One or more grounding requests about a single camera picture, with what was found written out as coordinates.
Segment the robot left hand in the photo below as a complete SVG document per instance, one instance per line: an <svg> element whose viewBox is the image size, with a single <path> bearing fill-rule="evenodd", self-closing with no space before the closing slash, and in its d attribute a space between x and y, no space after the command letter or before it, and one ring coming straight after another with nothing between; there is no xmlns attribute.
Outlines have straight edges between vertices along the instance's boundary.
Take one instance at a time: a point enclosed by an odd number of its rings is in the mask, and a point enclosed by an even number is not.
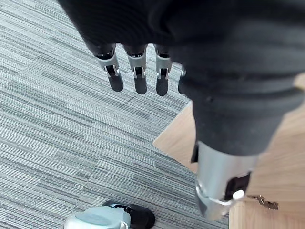
<svg viewBox="0 0 305 229"><path fill-rule="evenodd" d="M120 43L160 45L181 64L180 89L193 103L196 197L219 219L245 192L259 156L283 117L305 93L302 0L61 0L88 48L101 61Z"/></svg>

